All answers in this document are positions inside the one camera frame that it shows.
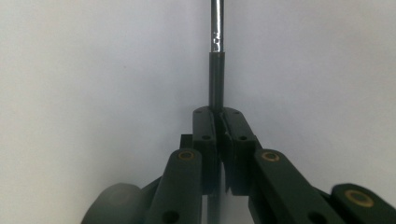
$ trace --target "screw hole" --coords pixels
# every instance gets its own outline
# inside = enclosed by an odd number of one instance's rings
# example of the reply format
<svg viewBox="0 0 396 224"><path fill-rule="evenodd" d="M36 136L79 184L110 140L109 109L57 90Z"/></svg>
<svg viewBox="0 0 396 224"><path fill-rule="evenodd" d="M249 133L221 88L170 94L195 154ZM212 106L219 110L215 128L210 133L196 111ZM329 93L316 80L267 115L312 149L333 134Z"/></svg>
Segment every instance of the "screw hole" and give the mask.
<svg viewBox="0 0 396 224"><path fill-rule="evenodd" d="M367 194L358 190L349 189L345 192L346 197L353 203L362 207L373 207L374 201Z"/></svg>
<svg viewBox="0 0 396 224"><path fill-rule="evenodd" d="M312 212L308 214L309 220L311 220L312 223L315 224L326 224L327 219L324 217L322 214L317 213L317 212Z"/></svg>
<svg viewBox="0 0 396 224"><path fill-rule="evenodd" d="M179 219L179 215L175 211L168 211L163 214L163 223L172 224L176 223Z"/></svg>
<svg viewBox="0 0 396 224"><path fill-rule="evenodd" d="M182 151L182 152L178 153L178 158L183 161L189 161L189 160L194 159L194 153L192 153L190 151Z"/></svg>
<svg viewBox="0 0 396 224"><path fill-rule="evenodd" d="M262 158L265 159L266 161L279 161L280 158L279 156L274 153L274 152L264 152L262 153Z"/></svg>

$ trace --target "metal shaft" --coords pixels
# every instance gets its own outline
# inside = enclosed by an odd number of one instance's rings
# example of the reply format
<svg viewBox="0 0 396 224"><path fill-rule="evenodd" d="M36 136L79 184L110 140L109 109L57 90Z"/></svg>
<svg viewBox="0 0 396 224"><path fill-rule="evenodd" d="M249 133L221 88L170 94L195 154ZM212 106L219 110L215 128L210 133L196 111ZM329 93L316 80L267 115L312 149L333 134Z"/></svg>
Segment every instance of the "metal shaft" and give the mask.
<svg viewBox="0 0 396 224"><path fill-rule="evenodd" d="M212 52L223 52L224 0L212 0Z"/></svg>
<svg viewBox="0 0 396 224"><path fill-rule="evenodd" d="M224 0L212 0L212 33L209 64L209 107L216 115L223 109L224 94L224 47L223 47Z"/></svg>

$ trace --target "white background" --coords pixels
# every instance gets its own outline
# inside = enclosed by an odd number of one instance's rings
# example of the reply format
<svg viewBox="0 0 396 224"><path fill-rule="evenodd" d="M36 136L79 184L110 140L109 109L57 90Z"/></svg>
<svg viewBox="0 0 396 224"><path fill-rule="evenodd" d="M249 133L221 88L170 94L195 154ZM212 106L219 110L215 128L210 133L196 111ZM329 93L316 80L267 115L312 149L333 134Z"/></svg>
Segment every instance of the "white background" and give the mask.
<svg viewBox="0 0 396 224"><path fill-rule="evenodd" d="M394 0L226 0L225 104L325 191L396 205ZM207 105L210 1L0 0L0 222L79 223ZM222 223L252 223L223 198Z"/></svg>

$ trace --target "silver rod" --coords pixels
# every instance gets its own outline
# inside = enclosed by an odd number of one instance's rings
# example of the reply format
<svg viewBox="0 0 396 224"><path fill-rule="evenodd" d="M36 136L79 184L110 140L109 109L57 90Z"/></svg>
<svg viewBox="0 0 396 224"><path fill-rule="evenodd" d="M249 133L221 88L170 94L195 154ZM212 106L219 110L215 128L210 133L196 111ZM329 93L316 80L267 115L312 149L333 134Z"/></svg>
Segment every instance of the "silver rod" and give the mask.
<svg viewBox="0 0 396 224"><path fill-rule="evenodd" d="M223 52L224 0L212 0L212 52Z"/></svg>

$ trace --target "metal rod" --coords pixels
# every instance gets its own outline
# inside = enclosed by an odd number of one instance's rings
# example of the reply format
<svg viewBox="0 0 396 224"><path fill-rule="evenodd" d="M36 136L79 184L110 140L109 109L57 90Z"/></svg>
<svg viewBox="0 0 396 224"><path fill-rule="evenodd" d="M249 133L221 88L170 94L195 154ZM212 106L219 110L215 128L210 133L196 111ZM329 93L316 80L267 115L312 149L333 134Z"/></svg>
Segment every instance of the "metal rod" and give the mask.
<svg viewBox="0 0 396 224"><path fill-rule="evenodd" d="M212 0L212 52L223 52L224 0Z"/></svg>
<svg viewBox="0 0 396 224"><path fill-rule="evenodd" d="M212 0L212 33L209 63L209 107L218 115L223 109L224 95L224 0Z"/></svg>

